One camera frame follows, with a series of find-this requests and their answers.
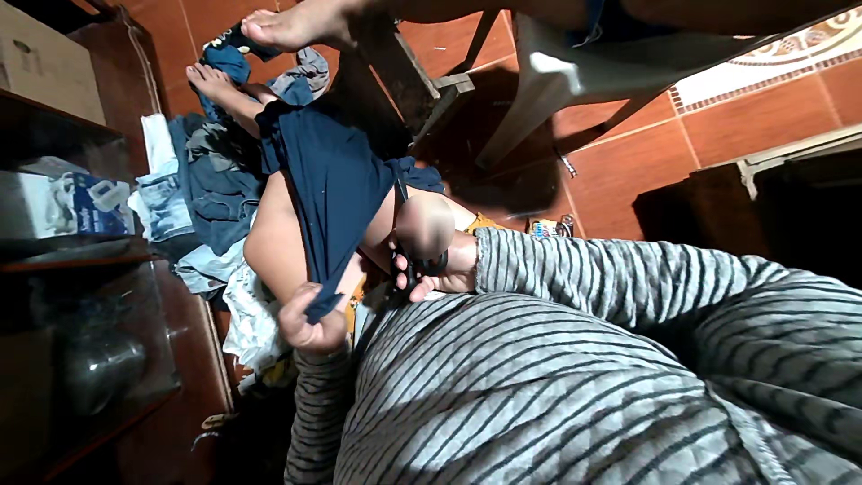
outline decorative tile border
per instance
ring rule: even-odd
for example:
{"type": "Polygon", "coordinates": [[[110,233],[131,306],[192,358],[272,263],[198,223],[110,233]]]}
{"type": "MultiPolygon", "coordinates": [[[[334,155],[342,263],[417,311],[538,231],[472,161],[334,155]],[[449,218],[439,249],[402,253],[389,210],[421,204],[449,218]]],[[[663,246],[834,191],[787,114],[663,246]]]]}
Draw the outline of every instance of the decorative tile border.
{"type": "Polygon", "coordinates": [[[679,115],[862,58],[862,7],[681,79],[670,89],[679,115]]]}

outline pile of clothes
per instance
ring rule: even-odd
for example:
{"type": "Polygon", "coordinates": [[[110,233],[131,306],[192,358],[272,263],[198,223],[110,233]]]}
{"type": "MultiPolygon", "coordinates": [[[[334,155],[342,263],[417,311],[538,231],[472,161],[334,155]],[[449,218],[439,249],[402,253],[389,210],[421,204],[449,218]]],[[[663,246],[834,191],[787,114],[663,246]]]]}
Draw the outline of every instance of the pile of clothes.
{"type": "MultiPolygon", "coordinates": [[[[237,84],[247,82],[247,49],[223,37],[204,49],[202,62],[227,72],[237,84]]],[[[300,106],[320,97],[328,83],[327,61],[307,47],[297,53],[295,67],[267,85],[286,103],[300,106]]],[[[189,114],[170,122],[161,114],[141,118],[150,174],[137,179],[128,203],[143,236],[189,290],[230,310],[224,350],[258,372],[287,350],[278,338],[278,304],[242,257],[267,178],[260,143],[198,96],[206,116],[189,114]]]]}

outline cardboard box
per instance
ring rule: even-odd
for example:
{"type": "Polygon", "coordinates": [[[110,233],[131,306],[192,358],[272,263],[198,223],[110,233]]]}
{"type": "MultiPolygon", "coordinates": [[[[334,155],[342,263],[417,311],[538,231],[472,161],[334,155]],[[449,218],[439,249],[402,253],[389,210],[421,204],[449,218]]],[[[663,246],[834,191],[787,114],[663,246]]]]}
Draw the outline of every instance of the cardboard box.
{"type": "Polygon", "coordinates": [[[90,52],[2,0],[0,89],[105,124],[90,52]]]}

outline product box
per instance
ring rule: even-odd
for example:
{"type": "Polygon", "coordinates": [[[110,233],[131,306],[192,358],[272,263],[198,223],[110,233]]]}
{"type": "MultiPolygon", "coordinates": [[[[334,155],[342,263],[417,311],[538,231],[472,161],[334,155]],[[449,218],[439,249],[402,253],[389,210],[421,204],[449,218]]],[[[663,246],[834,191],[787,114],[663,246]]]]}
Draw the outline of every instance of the product box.
{"type": "Polygon", "coordinates": [[[2,0],[0,89],[105,124],[90,52],[2,0]]]}
{"type": "Polygon", "coordinates": [[[0,172],[0,240],[132,236],[131,187],[86,173],[0,172]]]}

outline navy blue fabric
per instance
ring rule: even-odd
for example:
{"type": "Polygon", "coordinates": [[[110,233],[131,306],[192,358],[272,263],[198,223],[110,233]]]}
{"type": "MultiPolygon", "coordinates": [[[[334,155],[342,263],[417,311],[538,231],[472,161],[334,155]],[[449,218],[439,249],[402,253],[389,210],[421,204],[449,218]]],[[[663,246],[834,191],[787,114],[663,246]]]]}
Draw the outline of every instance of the navy blue fabric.
{"type": "Polygon", "coordinates": [[[620,0],[588,0],[589,27],[586,32],[569,31],[569,42],[577,47],[590,42],[628,42],[670,35],[678,28],[650,25],[635,19],[622,7],[620,0]]]}
{"type": "Polygon", "coordinates": [[[311,86],[306,78],[298,78],[290,83],[287,91],[281,94],[281,98],[293,106],[305,106],[315,100],[315,95],[311,92],[311,86]]]}
{"type": "MultiPolygon", "coordinates": [[[[245,56],[234,46],[210,46],[205,48],[201,63],[212,66],[219,71],[224,71],[236,85],[248,82],[248,76],[252,73],[252,68],[246,62],[245,56]]],[[[227,116],[221,106],[204,96],[192,83],[189,83],[189,85],[191,85],[191,89],[201,100],[203,113],[206,114],[210,121],[219,123],[227,116]]]]}
{"type": "MultiPolygon", "coordinates": [[[[195,233],[220,256],[248,235],[265,178],[247,170],[217,172],[208,155],[190,160],[185,143],[202,126],[203,117],[188,115],[174,118],[168,123],[168,131],[179,162],[178,181],[195,233]]],[[[253,156],[259,156],[258,153],[255,149],[253,156]]]]}
{"type": "Polygon", "coordinates": [[[440,174],[417,168],[410,157],[382,161],[362,131],[349,128],[320,102],[304,108],[269,103],[260,126],[264,173],[285,169],[303,233],[309,279],[323,289],[306,309],[310,323],[330,313],[341,295],[335,289],[368,224],[395,183],[405,181],[443,192],[440,174]]]}

